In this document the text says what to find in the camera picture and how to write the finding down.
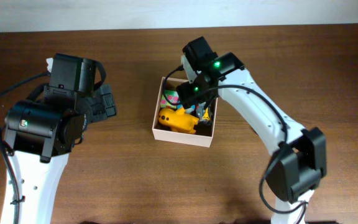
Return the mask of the red grey toy truck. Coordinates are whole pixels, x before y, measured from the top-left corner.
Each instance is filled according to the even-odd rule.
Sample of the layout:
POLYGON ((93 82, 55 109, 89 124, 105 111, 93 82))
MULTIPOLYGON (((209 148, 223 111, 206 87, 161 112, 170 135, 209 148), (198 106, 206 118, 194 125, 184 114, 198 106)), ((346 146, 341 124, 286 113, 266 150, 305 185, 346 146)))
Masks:
POLYGON ((205 108, 206 103, 201 103, 196 105, 195 114, 199 119, 198 124, 210 126, 213 121, 213 115, 210 110, 210 106, 205 108))

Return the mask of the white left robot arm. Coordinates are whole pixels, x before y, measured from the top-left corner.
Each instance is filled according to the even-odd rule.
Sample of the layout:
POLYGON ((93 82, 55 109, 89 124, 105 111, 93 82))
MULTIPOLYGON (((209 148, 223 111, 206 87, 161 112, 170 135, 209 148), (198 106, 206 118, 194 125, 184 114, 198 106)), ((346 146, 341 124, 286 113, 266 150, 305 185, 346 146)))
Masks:
POLYGON ((6 191, 1 223, 50 223, 60 177, 72 149, 83 142, 92 123, 117 114, 111 86, 101 85, 89 97, 67 95, 78 110, 60 111, 39 95, 52 87, 43 83, 11 108, 0 129, 0 150, 6 164, 6 191))

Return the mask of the colourful puzzle cube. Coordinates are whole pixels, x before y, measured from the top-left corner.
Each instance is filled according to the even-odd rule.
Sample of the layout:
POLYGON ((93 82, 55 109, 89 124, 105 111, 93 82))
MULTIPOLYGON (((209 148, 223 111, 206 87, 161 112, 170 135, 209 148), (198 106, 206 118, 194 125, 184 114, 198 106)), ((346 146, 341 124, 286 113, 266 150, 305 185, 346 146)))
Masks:
POLYGON ((179 101, 178 93, 173 90, 165 90, 160 99, 161 108, 176 109, 179 101))

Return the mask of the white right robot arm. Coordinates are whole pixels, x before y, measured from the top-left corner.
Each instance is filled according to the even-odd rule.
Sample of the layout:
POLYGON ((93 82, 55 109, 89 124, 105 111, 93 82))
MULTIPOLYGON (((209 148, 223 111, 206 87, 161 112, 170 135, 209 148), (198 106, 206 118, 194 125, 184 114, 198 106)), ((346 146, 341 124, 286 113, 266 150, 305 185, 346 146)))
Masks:
POLYGON ((304 223, 311 196, 327 174, 326 137, 307 130, 283 112, 256 84, 248 69, 231 52, 192 55, 181 64, 189 79, 179 86, 184 107, 215 98, 228 102, 261 138, 271 158, 259 183, 276 196, 271 223, 304 223))

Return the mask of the blue penguin ball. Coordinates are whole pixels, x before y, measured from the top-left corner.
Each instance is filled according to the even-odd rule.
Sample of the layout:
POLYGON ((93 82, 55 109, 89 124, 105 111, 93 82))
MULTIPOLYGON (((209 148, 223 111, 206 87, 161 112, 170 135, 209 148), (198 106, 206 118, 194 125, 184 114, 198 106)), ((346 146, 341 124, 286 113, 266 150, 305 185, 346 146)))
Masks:
MULTIPOLYGON (((183 105, 178 105, 177 109, 178 110, 183 109, 183 105)), ((185 109, 185 113, 186 114, 192 114, 192 112, 194 112, 194 110, 195 110, 195 105, 192 105, 189 108, 185 109)))

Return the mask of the yellow plastic toy animal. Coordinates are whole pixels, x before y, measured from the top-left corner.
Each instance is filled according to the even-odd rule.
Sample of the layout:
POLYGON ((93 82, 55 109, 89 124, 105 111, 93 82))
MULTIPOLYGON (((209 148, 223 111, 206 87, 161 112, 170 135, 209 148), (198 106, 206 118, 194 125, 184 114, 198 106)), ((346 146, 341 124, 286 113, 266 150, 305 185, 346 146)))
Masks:
POLYGON ((158 121, 161 125, 168 126, 173 132, 195 134, 195 126, 199 119, 187 114, 184 108, 178 110, 163 108, 158 113, 158 121))

